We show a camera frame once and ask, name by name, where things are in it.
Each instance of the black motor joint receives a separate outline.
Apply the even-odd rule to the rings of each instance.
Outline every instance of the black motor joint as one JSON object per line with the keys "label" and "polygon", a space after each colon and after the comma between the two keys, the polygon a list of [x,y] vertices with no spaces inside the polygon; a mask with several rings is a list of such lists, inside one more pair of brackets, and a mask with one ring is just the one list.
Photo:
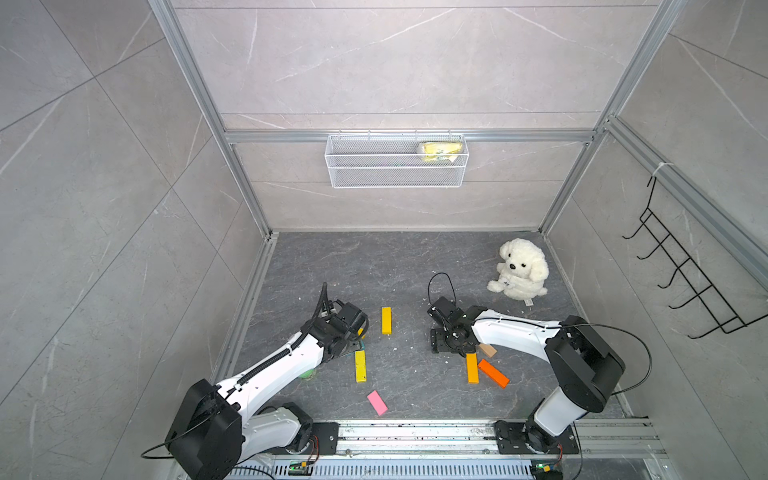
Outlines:
{"label": "black motor joint", "polygon": [[483,306],[471,306],[465,313],[444,296],[438,298],[427,310],[427,314],[441,326],[430,333],[432,353],[453,352],[461,356],[475,353],[480,342],[472,332],[472,324],[485,310]]}

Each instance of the orange wooden block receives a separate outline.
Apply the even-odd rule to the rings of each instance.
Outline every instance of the orange wooden block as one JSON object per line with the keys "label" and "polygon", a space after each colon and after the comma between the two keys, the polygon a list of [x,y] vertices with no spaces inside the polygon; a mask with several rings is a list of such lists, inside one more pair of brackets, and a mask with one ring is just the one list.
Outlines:
{"label": "orange wooden block", "polygon": [[509,379],[503,373],[499,372],[493,365],[486,362],[485,359],[480,361],[478,368],[482,370],[484,374],[491,377],[491,380],[498,383],[498,386],[502,388],[506,388],[509,383]]}

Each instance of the white stuffed dog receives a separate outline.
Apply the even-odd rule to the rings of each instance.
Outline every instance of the white stuffed dog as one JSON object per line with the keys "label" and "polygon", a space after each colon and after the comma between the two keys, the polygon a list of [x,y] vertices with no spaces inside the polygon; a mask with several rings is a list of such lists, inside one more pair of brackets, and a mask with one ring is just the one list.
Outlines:
{"label": "white stuffed dog", "polygon": [[515,238],[502,245],[498,254],[505,262],[496,265],[498,280],[488,282],[488,290],[504,292],[515,300],[546,295],[544,280],[549,276],[549,267],[541,248],[528,240]]}

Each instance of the robotic arm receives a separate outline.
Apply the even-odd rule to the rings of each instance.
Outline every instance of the robotic arm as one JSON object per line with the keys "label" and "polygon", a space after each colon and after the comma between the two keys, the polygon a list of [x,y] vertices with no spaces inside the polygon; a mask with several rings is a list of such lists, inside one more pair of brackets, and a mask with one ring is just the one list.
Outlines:
{"label": "robotic arm", "polygon": [[549,453],[558,436],[587,412],[602,412],[624,373],[621,357],[584,319],[564,322],[522,319],[481,306],[466,313],[440,297],[427,312],[442,329],[432,330],[432,351],[473,353],[480,343],[500,345],[550,363],[559,386],[543,399],[525,423],[525,443]]}
{"label": "robotic arm", "polygon": [[259,452],[308,446],[312,419],[298,406],[260,409],[299,375],[357,349],[365,335],[368,316],[351,303],[330,302],[326,289],[324,283],[312,318],[285,345],[215,386],[201,380],[187,391],[164,445],[191,478],[220,480]]}

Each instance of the white cable clip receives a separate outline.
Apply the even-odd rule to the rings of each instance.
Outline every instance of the white cable clip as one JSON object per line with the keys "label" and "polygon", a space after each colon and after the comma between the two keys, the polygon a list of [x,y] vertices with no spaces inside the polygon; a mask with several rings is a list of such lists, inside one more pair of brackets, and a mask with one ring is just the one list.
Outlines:
{"label": "white cable clip", "polygon": [[652,174],[650,174],[652,177],[656,177],[656,173],[659,171],[660,168],[662,168],[664,165],[671,165],[674,166],[671,162],[659,162],[658,167],[656,167],[656,170]]}

